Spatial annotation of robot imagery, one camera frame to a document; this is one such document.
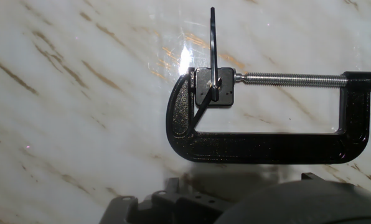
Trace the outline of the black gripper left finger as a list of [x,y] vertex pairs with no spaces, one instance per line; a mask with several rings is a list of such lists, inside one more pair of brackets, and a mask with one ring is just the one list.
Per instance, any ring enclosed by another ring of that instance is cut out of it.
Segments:
[[100,224],[120,223],[215,223],[229,203],[202,193],[180,193],[178,178],[170,178],[164,190],[139,202],[134,196],[116,197],[107,206]]

